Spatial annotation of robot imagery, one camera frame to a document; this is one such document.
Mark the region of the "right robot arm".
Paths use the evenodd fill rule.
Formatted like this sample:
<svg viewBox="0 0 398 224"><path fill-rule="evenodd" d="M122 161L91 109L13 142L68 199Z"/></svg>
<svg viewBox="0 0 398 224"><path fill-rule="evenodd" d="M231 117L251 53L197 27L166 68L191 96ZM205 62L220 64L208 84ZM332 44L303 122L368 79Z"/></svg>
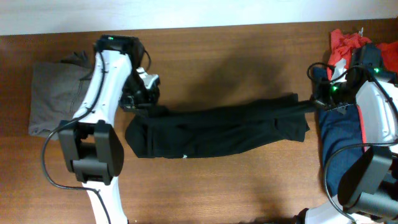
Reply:
<svg viewBox="0 0 398 224"><path fill-rule="evenodd" d="M360 143L344 144L325 162L353 149L362 154L344 172L335 196L294 216L294 223L385 223L397 221L397 75L379 68L355 72L345 82L315 80L313 101L324 110L353 105L358 110Z"/></svg>

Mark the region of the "black t-shirt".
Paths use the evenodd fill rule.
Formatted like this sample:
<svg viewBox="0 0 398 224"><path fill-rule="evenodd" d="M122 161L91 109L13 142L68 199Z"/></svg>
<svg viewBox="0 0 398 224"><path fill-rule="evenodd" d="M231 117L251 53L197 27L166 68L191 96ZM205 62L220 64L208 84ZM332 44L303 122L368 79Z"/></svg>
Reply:
<svg viewBox="0 0 398 224"><path fill-rule="evenodd" d="M244 105L177 112L157 106L135 116L125 139L138 158L191 159L230 156L281 140L302 142L311 101L296 93Z"/></svg>

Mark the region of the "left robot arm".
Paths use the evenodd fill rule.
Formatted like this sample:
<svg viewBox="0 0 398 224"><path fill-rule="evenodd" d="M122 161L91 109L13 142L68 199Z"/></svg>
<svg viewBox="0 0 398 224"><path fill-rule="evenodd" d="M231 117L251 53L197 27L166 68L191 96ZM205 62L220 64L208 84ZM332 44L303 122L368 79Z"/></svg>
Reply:
<svg viewBox="0 0 398 224"><path fill-rule="evenodd" d="M66 167L87 192L96 223L128 223L119 193L124 148L114 130L116 112L147 114L160 96L158 75L141 66L147 50L137 37L102 35L86 95L57 130Z"/></svg>

